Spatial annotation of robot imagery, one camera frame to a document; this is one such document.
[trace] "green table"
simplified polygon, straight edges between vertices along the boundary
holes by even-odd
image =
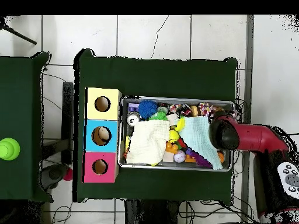
[[[120,168],[114,184],[82,183],[85,87],[118,89],[123,95],[235,101],[235,58],[211,60],[143,60],[94,57],[81,50],[74,61],[73,199],[130,198],[163,200],[231,199],[231,171],[177,171]]]
[[[39,184],[41,161],[41,69],[49,54],[0,57],[0,140],[18,141],[20,155],[0,159],[0,199],[51,201]]]

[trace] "green cup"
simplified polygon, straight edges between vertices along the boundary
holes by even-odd
[[[4,138],[0,141],[0,158],[3,160],[14,160],[20,154],[19,143],[12,138]]]

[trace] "purple toy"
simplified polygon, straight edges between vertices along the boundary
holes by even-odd
[[[128,104],[128,111],[136,111],[138,112],[138,109],[139,109],[139,104],[136,104],[136,103],[129,103]]]
[[[187,148],[186,155],[190,155],[191,157],[194,157],[196,159],[196,163],[199,166],[205,166],[208,168],[213,168],[212,164],[205,160],[204,157],[199,155],[198,153],[192,151],[191,149]]]

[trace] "yellow box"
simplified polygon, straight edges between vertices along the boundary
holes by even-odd
[[[98,87],[88,87],[87,119],[118,121],[120,98],[121,93],[117,89],[101,89]],[[103,105],[105,104],[105,102],[108,102],[108,109],[103,111]]]

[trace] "button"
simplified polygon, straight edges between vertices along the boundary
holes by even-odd
[[[293,186],[290,186],[290,187],[288,188],[288,190],[289,190],[289,191],[291,191],[291,192],[293,193],[293,192],[295,192],[295,191],[296,191],[296,188],[295,188],[295,187],[293,187]]]

